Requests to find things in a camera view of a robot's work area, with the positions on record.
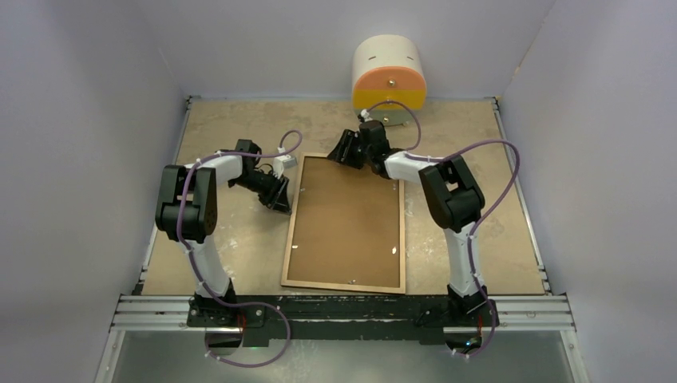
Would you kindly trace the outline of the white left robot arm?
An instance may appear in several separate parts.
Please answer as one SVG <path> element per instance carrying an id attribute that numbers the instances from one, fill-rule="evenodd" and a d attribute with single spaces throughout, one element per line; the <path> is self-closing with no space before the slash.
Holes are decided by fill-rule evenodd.
<path id="1" fill-rule="evenodd" d="M 289 179 L 284 172 L 295 167 L 296 159 L 280 147 L 264 171 L 259 162 L 263 157 L 252 140 L 239 140 L 233 150 L 219 150 L 192 164 L 167 165 L 162 171 L 155 223 L 188 256 L 196 283 L 189 326 L 235 326 L 246 318 L 213 236 L 218 221 L 217 188 L 221 184 L 246 188 L 265 208 L 291 213 Z"/>

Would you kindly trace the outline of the small round drawer cabinet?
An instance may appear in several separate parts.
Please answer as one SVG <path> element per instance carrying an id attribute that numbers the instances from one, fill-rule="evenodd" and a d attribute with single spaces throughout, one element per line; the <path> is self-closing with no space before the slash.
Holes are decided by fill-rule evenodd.
<path id="1" fill-rule="evenodd" d="M 416 45 L 408 38 L 382 34 L 367 38 L 354 51 L 352 61 L 352 104 L 356 113 L 371 109 L 370 115 L 385 126 L 412 120 L 399 105 L 377 105 L 397 101 L 408 109 L 425 104 L 427 84 Z"/>

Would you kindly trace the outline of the aluminium rail frame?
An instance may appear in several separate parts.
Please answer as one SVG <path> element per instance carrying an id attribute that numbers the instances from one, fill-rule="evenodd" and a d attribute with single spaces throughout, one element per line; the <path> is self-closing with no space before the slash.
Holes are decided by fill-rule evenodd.
<path id="1" fill-rule="evenodd" d="M 494 99 L 431 100 L 416 114 L 422 141 L 415 152 L 423 155 L 448 155 L 504 133 Z M 238 138 L 275 150 L 293 128 L 303 134 L 295 153 L 326 153 L 343 129 L 356 129 L 358 122 L 350 101 L 334 100 L 194 99 L 186 118 L 177 159 L 187 162 Z M 514 160 L 500 144 L 463 156 L 479 173 L 490 206 L 509 181 Z M 115 339 L 116 350 L 107 345 L 111 355 L 105 353 L 98 375 L 111 382 L 591 382 L 568 299 L 546 290 L 545 266 L 520 192 L 511 188 L 479 228 L 481 272 L 489 292 L 498 293 L 506 324 L 477 359 L 452 356 L 445 345 L 358 337 L 295 339 L 278 361 L 255 369 L 220 363 L 204 356 L 204 329 L 185 323 L 192 284 L 186 256 L 165 234 L 153 232 L 142 295 L 120 299 L 111 331 L 125 331 L 125 339 Z M 406 292 L 443 293 L 449 277 L 443 234 L 434 230 L 422 189 L 405 183 L 404 193 Z M 290 217 L 264 209 L 242 189 L 219 194 L 216 247 L 238 293 L 357 294 L 281 287 Z"/>

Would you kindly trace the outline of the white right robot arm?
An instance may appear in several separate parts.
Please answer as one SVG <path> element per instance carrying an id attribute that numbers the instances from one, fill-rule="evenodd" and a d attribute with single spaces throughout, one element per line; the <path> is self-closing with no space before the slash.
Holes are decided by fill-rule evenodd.
<path id="1" fill-rule="evenodd" d="M 460 325 L 475 319 L 486 303 L 486 289 L 477 244 L 470 236 L 481 218 L 485 197 L 463 157 L 415 156 L 393 148 L 382 122 L 367 120 L 357 131 L 344 130 L 327 159 L 356 169 L 367 165 L 384 179 L 422 186 L 430 216 L 443 230 L 447 244 L 449 316 Z"/>

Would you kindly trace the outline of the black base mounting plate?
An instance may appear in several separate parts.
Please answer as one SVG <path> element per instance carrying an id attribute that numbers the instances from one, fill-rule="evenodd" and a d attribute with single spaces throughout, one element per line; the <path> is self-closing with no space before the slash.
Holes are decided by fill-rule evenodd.
<path id="1" fill-rule="evenodd" d="M 447 294 L 433 295 L 243 295 L 246 318 L 235 326 L 200 328 L 242 332 L 247 347 L 271 340 L 416 341 L 470 349 L 499 326 L 495 302 L 454 317 Z"/>

